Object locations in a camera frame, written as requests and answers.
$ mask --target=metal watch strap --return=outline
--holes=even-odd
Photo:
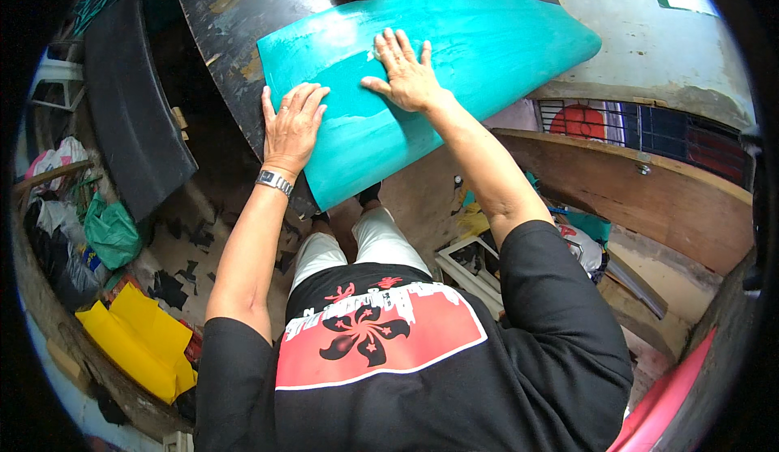
[[[286,196],[289,196],[292,193],[292,184],[287,182],[287,180],[285,180],[280,173],[270,172],[268,170],[262,170],[259,173],[259,176],[257,176],[257,180],[255,181],[255,183],[261,183],[263,185],[268,185],[274,188],[278,188],[279,190],[284,192]]]

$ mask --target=black workbench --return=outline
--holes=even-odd
[[[311,14],[351,0],[179,0],[203,61],[258,158],[265,126],[259,96],[265,86],[257,40]],[[543,0],[558,3],[558,0]],[[300,215],[317,210],[305,176],[291,206]]]

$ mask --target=teal foam sheet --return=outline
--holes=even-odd
[[[539,0],[367,0],[327,9],[257,42],[271,99],[301,82],[330,87],[306,178],[323,211],[410,165],[443,141],[418,113],[360,86],[386,79],[373,38],[403,29],[433,43],[442,87],[483,120],[592,58],[600,38],[562,7]]]

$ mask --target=leg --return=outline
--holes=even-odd
[[[378,200],[363,205],[352,228],[357,240],[357,263],[405,264],[430,274],[417,251],[406,241],[395,220]]]
[[[346,256],[338,246],[333,231],[324,220],[315,220],[311,224],[311,234],[303,241],[297,251],[295,279],[292,281],[292,291],[303,280],[312,274],[330,267],[346,266]]]

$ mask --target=t-shirt print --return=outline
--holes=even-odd
[[[485,340],[471,305],[448,286],[370,288],[287,324],[276,389],[332,387],[380,372],[416,372]]]

